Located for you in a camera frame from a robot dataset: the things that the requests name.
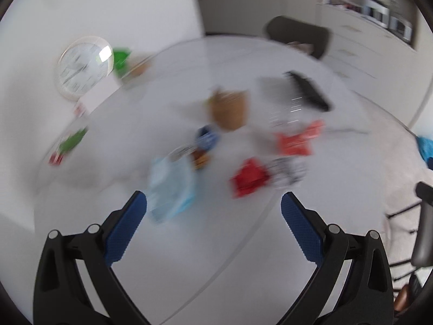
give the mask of drawer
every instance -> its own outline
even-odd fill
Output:
[[[385,31],[354,12],[340,10],[337,7],[323,5],[321,24],[334,34],[355,41],[365,47],[381,53]]]
[[[362,72],[332,56],[323,59],[324,64],[341,78],[350,90],[365,96],[368,99],[374,97],[377,80],[365,72]]]
[[[382,56],[358,43],[334,35],[329,45],[328,55],[358,68],[370,76],[375,78],[378,76]]]

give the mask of blue gripper pad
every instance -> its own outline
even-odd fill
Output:
[[[129,200],[124,208],[119,211],[121,216],[105,240],[104,258],[107,266],[111,267],[112,263],[122,259],[126,247],[140,225],[146,210],[146,196],[142,192],[136,192],[135,198]]]
[[[309,222],[306,209],[294,201],[291,193],[286,193],[281,200],[281,213],[296,238],[307,260],[319,267],[323,261],[323,239]]]

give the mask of dresser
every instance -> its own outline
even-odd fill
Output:
[[[323,62],[350,90],[408,126],[428,88],[411,76],[417,51],[356,12],[332,5],[318,4],[317,8],[318,23],[333,33]]]

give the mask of black remote control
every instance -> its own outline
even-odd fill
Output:
[[[330,105],[329,101],[318,92],[316,87],[313,86],[313,84],[307,78],[304,78],[302,75],[294,71],[286,72],[285,75],[287,77],[292,77],[308,103],[325,112],[332,110],[332,106]]]

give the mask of drawer handle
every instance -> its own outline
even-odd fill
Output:
[[[345,78],[345,79],[350,78],[347,74],[344,74],[343,72],[340,71],[335,72],[335,74],[337,76],[340,76],[341,78]]]
[[[358,56],[357,54],[353,53],[352,51],[349,51],[346,49],[340,49],[338,52],[341,52],[342,54],[345,54],[346,56]]]
[[[357,33],[362,33],[362,30],[360,30],[358,28],[355,28],[355,27],[352,27],[351,25],[342,25],[342,27],[346,28],[347,30],[350,30],[350,31],[355,31]]]

